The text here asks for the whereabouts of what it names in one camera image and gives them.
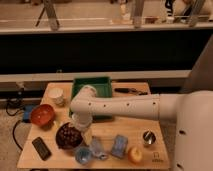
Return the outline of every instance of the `paper cup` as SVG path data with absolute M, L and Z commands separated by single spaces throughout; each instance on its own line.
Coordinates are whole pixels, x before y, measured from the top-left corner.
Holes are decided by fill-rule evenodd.
M 52 101 L 58 105 L 63 106 L 64 105 L 64 95 L 63 95 L 63 89 L 61 88 L 52 88 L 49 91 L 49 98 L 52 99 Z

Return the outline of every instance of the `blue plastic cup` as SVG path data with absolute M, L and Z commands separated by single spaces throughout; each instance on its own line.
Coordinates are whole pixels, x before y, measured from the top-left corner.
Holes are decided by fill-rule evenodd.
M 84 165 L 87 164 L 92 159 L 92 152 L 88 147 L 81 146 L 75 151 L 75 160 Z

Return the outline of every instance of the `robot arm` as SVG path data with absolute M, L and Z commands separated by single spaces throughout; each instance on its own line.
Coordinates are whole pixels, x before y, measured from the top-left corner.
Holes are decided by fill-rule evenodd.
M 92 115 L 122 115 L 177 120 L 173 171 L 212 171 L 213 91 L 98 98 L 95 88 L 83 87 L 71 102 L 76 126 L 83 130 Z
M 154 94 L 145 96 L 98 98 L 92 86 L 84 86 L 71 102 L 74 120 L 88 125 L 92 115 L 115 115 L 152 120 L 176 120 L 177 107 L 184 95 Z

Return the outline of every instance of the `wooden tabletop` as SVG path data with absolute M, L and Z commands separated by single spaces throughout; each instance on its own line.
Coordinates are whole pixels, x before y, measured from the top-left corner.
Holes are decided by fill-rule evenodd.
M 60 87 L 64 90 L 66 104 L 64 107 L 58 107 L 47 94 L 53 87 Z M 112 88 L 115 87 L 130 87 L 150 93 L 149 86 L 146 83 L 112 83 Z M 49 83 L 44 93 L 42 104 L 50 104 L 54 107 L 57 123 L 66 123 L 70 121 L 69 104 L 71 98 L 72 83 Z M 127 96 L 128 94 L 115 93 L 113 96 Z M 112 155 L 105 161 L 97 159 L 87 165 L 80 165 L 75 161 L 73 153 L 66 150 L 61 150 L 55 142 L 55 134 L 58 127 L 54 124 L 39 128 L 36 125 L 31 126 L 27 141 L 18 161 L 18 168 L 63 168 L 63 169 L 168 169 L 170 167 L 167 150 L 163 141 L 160 125 L 158 121 L 150 121 L 135 118 L 115 117 L 114 121 L 93 123 L 92 134 L 98 137 L 106 152 L 110 152 L 114 138 L 116 135 L 124 135 L 128 137 L 127 150 L 131 146 L 138 146 L 143 151 L 143 160 L 140 164 L 133 164 L 128 161 L 127 155 L 124 159 L 118 159 Z M 156 135 L 156 142 L 150 147 L 144 147 L 141 139 L 142 134 L 150 130 Z M 52 152 L 52 156 L 46 161 L 42 161 L 39 155 L 32 146 L 32 140 L 36 137 L 42 137 Z

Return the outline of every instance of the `orange bowl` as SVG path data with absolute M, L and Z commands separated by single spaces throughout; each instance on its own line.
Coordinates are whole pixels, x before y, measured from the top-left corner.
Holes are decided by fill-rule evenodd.
M 53 121 L 55 111 L 49 104 L 42 104 L 35 107 L 30 114 L 31 123 L 44 126 Z

